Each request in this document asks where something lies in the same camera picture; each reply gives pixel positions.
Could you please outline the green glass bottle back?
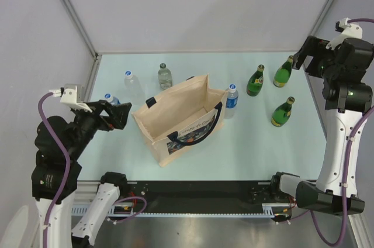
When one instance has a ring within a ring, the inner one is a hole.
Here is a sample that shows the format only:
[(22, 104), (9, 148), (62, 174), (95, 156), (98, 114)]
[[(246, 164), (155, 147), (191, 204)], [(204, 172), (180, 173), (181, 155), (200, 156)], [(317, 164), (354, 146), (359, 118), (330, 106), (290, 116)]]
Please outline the green glass bottle back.
[(293, 56), (290, 55), (287, 60), (278, 68), (273, 78), (273, 84), (276, 87), (284, 87), (292, 73)]

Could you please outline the green glass bottle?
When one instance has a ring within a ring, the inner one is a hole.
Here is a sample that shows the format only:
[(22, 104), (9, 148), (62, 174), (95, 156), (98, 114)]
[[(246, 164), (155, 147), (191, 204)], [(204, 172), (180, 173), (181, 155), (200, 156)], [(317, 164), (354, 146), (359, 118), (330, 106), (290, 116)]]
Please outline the green glass bottle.
[(295, 102), (294, 97), (289, 97), (286, 102), (278, 106), (271, 117), (271, 123), (276, 127), (283, 126), (290, 118), (292, 113), (292, 105)]
[(276, 87), (284, 87), (292, 73), (293, 56), (290, 55), (287, 60), (278, 68), (273, 78), (273, 84)]
[(264, 76), (263, 76), (264, 69), (265, 69), (264, 65), (260, 64), (257, 67), (256, 72), (253, 73), (253, 75), (248, 80), (247, 94), (249, 96), (255, 97), (260, 93), (262, 89), (263, 81), (264, 81)]

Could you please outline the beige canvas tote bag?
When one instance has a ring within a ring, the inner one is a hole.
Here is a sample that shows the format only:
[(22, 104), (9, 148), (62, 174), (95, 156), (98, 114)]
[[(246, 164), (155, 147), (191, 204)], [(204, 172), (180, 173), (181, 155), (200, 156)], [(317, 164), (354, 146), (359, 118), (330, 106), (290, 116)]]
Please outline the beige canvas tote bag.
[(200, 75), (147, 99), (132, 113), (160, 167), (224, 125), (227, 94), (227, 90), (210, 88), (209, 76)]

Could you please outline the clear glass bottle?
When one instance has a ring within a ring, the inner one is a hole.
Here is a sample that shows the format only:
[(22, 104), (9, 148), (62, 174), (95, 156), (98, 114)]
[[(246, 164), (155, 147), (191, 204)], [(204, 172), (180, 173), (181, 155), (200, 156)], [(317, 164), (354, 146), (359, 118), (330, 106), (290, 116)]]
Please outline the clear glass bottle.
[(158, 82), (163, 90), (172, 87), (172, 74), (171, 71), (166, 67), (165, 63), (160, 64), (160, 69), (158, 70)]

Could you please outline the blue label water bottle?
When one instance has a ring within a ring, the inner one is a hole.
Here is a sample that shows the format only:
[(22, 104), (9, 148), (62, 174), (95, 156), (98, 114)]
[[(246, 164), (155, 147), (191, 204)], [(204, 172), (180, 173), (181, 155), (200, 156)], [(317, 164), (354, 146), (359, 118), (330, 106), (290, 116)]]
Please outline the blue label water bottle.
[(237, 102), (238, 102), (238, 91), (235, 84), (230, 84), (227, 88), (228, 94), (226, 99), (226, 111), (225, 118), (230, 119), (234, 116)]

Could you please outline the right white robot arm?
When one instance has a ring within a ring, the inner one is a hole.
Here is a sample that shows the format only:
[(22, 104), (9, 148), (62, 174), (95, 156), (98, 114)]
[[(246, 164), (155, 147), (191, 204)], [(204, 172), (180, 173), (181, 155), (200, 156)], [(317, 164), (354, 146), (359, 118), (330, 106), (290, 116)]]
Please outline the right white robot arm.
[(269, 194), (276, 202), (289, 196), (299, 208), (342, 215), (362, 213), (355, 175), (359, 142), (372, 106), (373, 91), (362, 79), (373, 61), (373, 44), (346, 37), (330, 49), (328, 41), (309, 36), (293, 56), (298, 70), (307, 57), (305, 72), (323, 79), (322, 95), (327, 117), (327, 142), (323, 165), (315, 183), (297, 175), (277, 172)]

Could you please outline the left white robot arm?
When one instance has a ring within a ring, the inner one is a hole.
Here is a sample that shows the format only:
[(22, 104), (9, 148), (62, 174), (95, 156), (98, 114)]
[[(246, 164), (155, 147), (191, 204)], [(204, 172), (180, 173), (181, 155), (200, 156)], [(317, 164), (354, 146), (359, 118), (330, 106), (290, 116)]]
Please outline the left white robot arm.
[(88, 103), (91, 112), (74, 111), (66, 122), (60, 116), (47, 118), (43, 96), (38, 103), (42, 122), (34, 141), (36, 166), (32, 172), (32, 196), (36, 201), (41, 247), (93, 247), (96, 235), (115, 201), (128, 197), (130, 186), (124, 174), (107, 172), (99, 182), (96, 197), (76, 227), (71, 226), (71, 211), (78, 186), (78, 163), (95, 133), (110, 132), (126, 126), (131, 103), (111, 105), (106, 100)]

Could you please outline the small blue-cap water bottle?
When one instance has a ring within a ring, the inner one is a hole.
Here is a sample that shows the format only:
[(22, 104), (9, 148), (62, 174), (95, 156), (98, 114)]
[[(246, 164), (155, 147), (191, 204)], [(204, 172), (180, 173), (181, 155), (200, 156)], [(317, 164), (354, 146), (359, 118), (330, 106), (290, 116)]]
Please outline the small blue-cap water bottle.
[(121, 104), (119, 99), (117, 97), (113, 96), (110, 93), (105, 94), (104, 100), (106, 100), (111, 105), (120, 105)]

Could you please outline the clear plastic water bottle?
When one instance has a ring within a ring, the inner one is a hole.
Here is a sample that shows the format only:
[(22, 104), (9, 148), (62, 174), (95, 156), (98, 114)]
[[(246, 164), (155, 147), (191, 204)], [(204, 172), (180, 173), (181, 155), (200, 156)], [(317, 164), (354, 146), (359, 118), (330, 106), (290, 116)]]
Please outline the clear plastic water bottle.
[(138, 78), (130, 71), (124, 73), (125, 87), (134, 101), (143, 102), (144, 93)]

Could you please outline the green glass bottle front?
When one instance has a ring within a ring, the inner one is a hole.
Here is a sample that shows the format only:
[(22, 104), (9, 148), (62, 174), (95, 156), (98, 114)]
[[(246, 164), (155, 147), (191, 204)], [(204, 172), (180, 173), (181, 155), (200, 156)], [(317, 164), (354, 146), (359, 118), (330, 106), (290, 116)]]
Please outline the green glass bottle front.
[(286, 102), (278, 106), (271, 117), (271, 123), (276, 127), (283, 126), (290, 118), (292, 113), (292, 105), (295, 102), (294, 97), (289, 97)]

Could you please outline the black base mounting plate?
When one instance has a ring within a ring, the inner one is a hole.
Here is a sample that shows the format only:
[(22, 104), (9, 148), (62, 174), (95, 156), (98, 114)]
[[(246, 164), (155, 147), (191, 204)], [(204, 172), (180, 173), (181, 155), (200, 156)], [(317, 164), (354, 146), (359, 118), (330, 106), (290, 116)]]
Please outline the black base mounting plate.
[(296, 207), (288, 194), (275, 193), (269, 181), (116, 181), (121, 197), (138, 196), (151, 209), (249, 208), (256, 204), (289, 204)]

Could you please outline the aluminium frame rail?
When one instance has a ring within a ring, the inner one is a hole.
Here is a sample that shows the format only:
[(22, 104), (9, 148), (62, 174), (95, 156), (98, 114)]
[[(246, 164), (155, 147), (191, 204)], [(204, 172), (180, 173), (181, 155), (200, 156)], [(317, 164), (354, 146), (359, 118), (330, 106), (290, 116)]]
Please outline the aluminium frame rail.
[(75, 203), (91, 203), (96, 197), (99, 185), (99, 181), (78, 181), (74, 199)]

